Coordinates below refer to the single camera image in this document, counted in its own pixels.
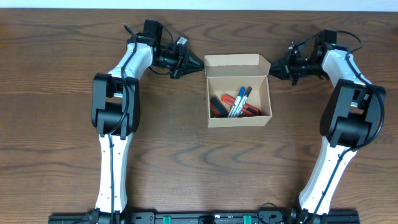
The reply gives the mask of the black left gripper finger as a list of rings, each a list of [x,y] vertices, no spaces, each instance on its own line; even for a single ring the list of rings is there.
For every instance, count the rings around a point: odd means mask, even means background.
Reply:
[[[196,56],[192,51],[187,51],[187,57],[190,66],[204,67],[203,60]]]
[[[195,73],[195,72],[200,72],[203,71],[204,67],[191,67],[191,66],[187,66],[182,70],[182,76],[184,75],[188,75],[190,73]]]

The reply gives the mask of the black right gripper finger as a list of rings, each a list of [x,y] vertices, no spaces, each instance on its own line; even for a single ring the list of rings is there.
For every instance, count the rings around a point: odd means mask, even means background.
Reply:
[[[269,70],[269,74],[280,79],[280,80],[287,80],[288,73],[284,68],[281,67],[271,67]]]
[[[282,70],[285,68],[285,66],[287,64],[288,64],[288,60],[286,58],[281,58],[271,65],[270,70]]]

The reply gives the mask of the cardboard box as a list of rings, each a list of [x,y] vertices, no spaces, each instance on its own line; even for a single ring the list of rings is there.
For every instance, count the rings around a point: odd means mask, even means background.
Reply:
[[[265,126],[272,118],[268,74],[271,63],[260,54],[206,55],[206,106],[209,128]],[[224,94],[236,99],[240,88],[251,87],[246,104],[262,113],[262,116],[248,116],[243,112],[235,118],[219,118],[210,108],[210,99],[216,96],[220,101]],[[232,106],[222,102],[230,112]]]

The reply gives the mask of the blue whiteboard marker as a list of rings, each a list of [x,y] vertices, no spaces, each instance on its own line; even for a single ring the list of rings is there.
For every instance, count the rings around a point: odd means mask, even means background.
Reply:
[[[238,105],[239,105],[239,103],[240,103],[240,101],[241,101],[241,98],[242,98],[243,95],[244,95],[245,89],[246,89],[246,88],[245,88],[244,86],[242,86],[242,87],[240,88],[240,91],[239,91],[239,93],[238,93],[238,95],[237,95],[237,97],[236,97],[236,99],[235,99],[235,101],[234,101],[234,104],[233,104],[233,106],[232,106],[232,108],[231,108],[231,110],[230,110],[230,112],[229,112],[229,114],[228,114],[228,117],[229,117],[229,118],[232,118],[232,117],[234,116],[235,111],[236,111],[236,109],[237,109],[237,107],[238,107]]]

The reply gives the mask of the red utility knife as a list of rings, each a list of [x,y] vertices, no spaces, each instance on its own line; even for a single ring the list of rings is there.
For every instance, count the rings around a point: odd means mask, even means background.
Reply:
[[[224,94],[221,97],[221,101],[226,103],[227,105],[233,106],[234,102],[235,102],[235,98],[230,95]],[[242,112],[248,116],[262,116],[262,113],[259,109],[255,108],[249,104],[245,104],[243,106]]]

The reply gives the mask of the black whiteboard marker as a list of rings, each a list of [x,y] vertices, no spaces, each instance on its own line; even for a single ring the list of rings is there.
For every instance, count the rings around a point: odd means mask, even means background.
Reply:
[[[243,106],[246,104],[246,102],[248,100],[248,96],[251,93],[251,90],[252,90],[252,88],[250,86],[246,88],[246,91],[245,91],[241,101],[239,102],[238,107],[236,108],[236,111],[235,111],[235,114],[234,114],[235,118],[237,118],[241,114]]]

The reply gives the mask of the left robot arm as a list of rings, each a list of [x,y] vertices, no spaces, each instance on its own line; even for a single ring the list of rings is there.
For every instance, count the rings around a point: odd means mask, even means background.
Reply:
[[[204,63],[187,49],[180,37],[168,46],[161,44],[164,26],[146,20],[144,29],[134,33],[124,27],[130,38],[126,53],[108,73],[93,79],[91,122],[99,135],[101,175],[95,209],[83,223],[127,223],[126,176],[129,146],[141,117],[139,81],[152,67],[166,68],[171,79],[202,71]]]

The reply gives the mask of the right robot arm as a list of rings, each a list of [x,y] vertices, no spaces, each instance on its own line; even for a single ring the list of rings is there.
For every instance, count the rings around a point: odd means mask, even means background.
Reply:
[[[331,198],[350,160],[381,132],[386,91],[364,77],[354,62],[353,50],[337,43],[338,34],[338,30],[322,30],[313,35],[310,57],[300,54],[306,41],[293,43],[269,70],[293,85],[311,75],[333,85],[320,120],[320,154],[297,203],[284,212],[282,223],[360,222],[356,210],[332,210]]]

